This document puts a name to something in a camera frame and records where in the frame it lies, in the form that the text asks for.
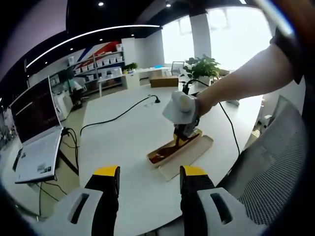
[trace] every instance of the laptop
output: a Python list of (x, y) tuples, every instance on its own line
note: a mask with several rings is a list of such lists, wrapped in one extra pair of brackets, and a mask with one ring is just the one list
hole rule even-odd
[(16, 164), (15, 183), (52, 178), (63, 127), (57, 115), (49, 79), (22, 93), (11, 104), (11, 110), (23, 147)]

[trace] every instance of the desk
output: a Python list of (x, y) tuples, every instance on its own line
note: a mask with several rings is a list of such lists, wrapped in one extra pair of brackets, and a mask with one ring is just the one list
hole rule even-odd
[(99, 97), (102, 97), (102, 84), (108, 80), (116, 79), (121, 77), (122, 84), (125, 89), (137, 89), (140, 87), (140, 77), (139, 74), (141, 73), (152, 73), (151, 77), (157, 75), (161, 76), (165, 70), (169, 70), (169, 67), (160, 67), (160, 68), (145, 68), (145, 69), (138, 69), (129, 74), (123, 74), (119, 76), (115, 76), (113, 78), (100, 78), (98, 80), (98, 90), (99, 90)]
[[(86, 128), (79, 150), (80, 185), (84, 187), (95, 169), (119, 165), (120, 194), (115, 235), (135, 236), (154, 230), (179, 217), (179, 175), (166, 182), (152, 169), (146, 155), (172, 140), (174, 126), (162, 115), (171, 93), (177, 88), (141, 86), (95, 99), (87, 104), (83, 125), (112, 119), (139, 100), (154, 94), (116, 121)], [(262, 96), (242, 99), (240, 106), (222, 102), (234, 125), (242, 150), (258, 116)], [(217, 185), (238, 157), (231, 125), (219, 105), (202, 117), (199, 126), (214, 139), (213, 146), (194, 163)]]

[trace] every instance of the green plant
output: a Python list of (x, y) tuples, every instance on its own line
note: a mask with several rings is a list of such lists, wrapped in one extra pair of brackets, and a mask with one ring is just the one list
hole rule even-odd
[(187, 64), (191, 65), (191, 68), (184, 66), (184, 70), (188, 73), (188, 77), (191, 79), (198, 79), (201, 76), (218, 77), (220, 69), (214, 58), (210, 58), (205, 54), (202, 58), (189, 58), (186, 61)]
[(138, 64), (133, 62), (131, 64), (128, 64), (128, 65), (124, 65), (122, 66), (122, 71), (129, 71), (129, 70), (134, 70), (134, 69), (137, 69), (138, 68)]

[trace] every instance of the laptop screen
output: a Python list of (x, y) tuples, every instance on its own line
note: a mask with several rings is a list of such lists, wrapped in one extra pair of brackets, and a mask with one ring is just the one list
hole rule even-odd
[(18, 97), (11, 105), (11, 110), (22, 143), (60, 125), (48, 78)]

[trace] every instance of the white pillar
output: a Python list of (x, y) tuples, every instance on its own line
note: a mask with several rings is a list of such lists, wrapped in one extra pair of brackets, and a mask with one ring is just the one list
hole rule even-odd
[(195, 57), (211, 57), (210, 30), (207, 13), (190, 17)]

